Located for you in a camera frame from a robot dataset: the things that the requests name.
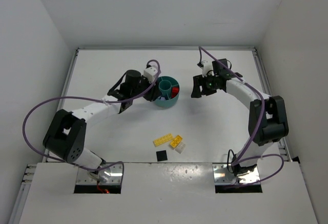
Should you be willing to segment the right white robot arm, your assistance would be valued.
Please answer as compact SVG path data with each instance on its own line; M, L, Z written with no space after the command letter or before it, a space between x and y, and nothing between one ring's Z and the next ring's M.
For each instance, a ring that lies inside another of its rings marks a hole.
M235 176L253 171L257 161L275 142L289 133L284 100L281 96L269 96L246 82L243 76L228 67L227 59L209 62L201 60L197 65L202 73L193 77L192 98L215 94L217 90L235 97L249 111L249 139L233 156L228 169Z

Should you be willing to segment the red arch lego brick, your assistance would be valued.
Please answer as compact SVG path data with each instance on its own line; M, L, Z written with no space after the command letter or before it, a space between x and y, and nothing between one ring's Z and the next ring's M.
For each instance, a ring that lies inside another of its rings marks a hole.
M178 93L179 93L179 88L178 87L172 87L171 97L172 98L176 97Z

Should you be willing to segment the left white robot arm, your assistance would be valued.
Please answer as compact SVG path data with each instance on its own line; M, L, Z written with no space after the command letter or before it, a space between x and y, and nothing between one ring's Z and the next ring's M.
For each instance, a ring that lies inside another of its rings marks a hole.
M123 113L134 98L154 101L160 96L159 71L147 66L143 73L128 70L99 101L73 111L57 111L43 146L59 159L88 171L99 171L105 161L85 147L87 130L105 119Z

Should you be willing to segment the white lego brick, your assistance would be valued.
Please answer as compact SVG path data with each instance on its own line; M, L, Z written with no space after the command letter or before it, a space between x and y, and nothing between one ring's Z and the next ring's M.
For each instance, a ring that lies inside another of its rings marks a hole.
M181 154L183 152L183 150L185 149L186 144L183 142L180 142L177 147L175 148L175 151L178 152L179 154Z

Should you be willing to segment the black lego brick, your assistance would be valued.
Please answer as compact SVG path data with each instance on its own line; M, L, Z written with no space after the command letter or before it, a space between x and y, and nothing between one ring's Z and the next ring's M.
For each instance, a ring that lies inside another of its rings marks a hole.
M168 160L167 151L166 150L156 151L156 158L158 162L167 161Z

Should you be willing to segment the yellow lego plate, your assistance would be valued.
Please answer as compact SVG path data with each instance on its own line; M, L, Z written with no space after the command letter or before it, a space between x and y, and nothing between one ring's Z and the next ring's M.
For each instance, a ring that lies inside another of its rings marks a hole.
M171 141L172 139L173 139L173 135L172 135L172 133L169 133L169 134L166 134L166 135L164 135L160 138L157 138L157 139L153 140L153 144L154 144L155 147L158 147L160 145L163 145L163 144Z

